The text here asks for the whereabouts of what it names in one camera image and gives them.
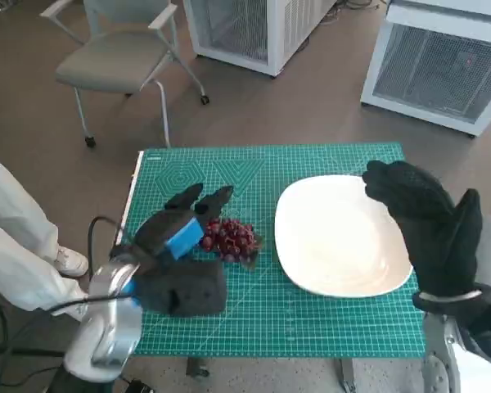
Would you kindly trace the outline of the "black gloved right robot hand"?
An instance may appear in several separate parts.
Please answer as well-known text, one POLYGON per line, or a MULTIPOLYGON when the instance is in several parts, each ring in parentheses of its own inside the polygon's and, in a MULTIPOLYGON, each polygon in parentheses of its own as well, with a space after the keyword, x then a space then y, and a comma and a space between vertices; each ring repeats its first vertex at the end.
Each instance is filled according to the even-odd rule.
POLYGON ((467 189, 455 204, 437 178, 405 161, 371 160, 363 182, 399 226, 420 291, 454 297, 475 290, 483 228, 477 190, 467 189))

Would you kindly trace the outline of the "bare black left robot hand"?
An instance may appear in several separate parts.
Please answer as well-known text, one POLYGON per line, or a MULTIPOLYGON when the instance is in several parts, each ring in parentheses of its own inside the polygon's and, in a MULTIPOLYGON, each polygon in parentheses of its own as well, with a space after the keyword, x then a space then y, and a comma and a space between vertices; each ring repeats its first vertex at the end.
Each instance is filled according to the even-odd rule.
POLYGON ((140 226, 133 244, 168 262, 188 255, 204 237, 208 223, 221 215, 234 187, 226 185, 205 196, 202 191, 203 184, 195 183, 172 196, 140 226))

